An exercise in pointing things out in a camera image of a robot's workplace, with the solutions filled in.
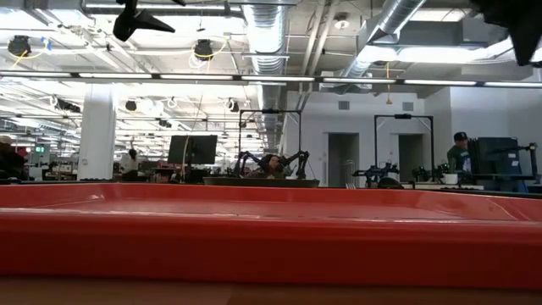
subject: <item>green shirt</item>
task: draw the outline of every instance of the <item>green shirt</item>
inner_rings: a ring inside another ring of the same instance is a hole
[[[471,157],[468,154],[468,150],[453,146],[448,151],[448,164],[452,172],[462,170],[464,172],[471,171]]]

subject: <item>white pillar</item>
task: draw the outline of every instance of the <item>white pillar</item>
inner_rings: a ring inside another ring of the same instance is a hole
[[[112,179],[118,97],[114,84],[89,84],[83,104],[77,179]]]

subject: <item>person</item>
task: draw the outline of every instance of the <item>person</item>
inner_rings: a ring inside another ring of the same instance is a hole
[[[11,147],[9,136],[0,136],[0,179],[25,178],[25,158]]]
[[[137,181],[139,175],[139,159],[137,151],[134,149],[134,138],[130,141],[130,150],[128,155],[124,155],[120,160],[120,172],[123,181]]]
[[[454,146],[448,151],[448,164],[452,173],[471,172],[471,158],[468,154],[468,137],[465,132],[457,132],[454,135]]]
[[[260,178],[260,179],[284,179],[285,174],[280,164],[279,157],[269,154],[263,159],[264,166],[259,169],[253,170],[246,178]]]

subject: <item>red plastic bin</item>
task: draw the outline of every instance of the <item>red plastic bin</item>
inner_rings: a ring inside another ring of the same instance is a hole
[[[542,288],[542,201],[431,191],[0,186],[0,274]]]

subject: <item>doorway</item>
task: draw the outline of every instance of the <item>doorway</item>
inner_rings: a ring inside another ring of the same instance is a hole
[[[345,187],[359,165],[359,134],[328,135],[328,186]]]
[[[399,179],[414,180],[413,169],[423,166],[423,135],[399,135]]]

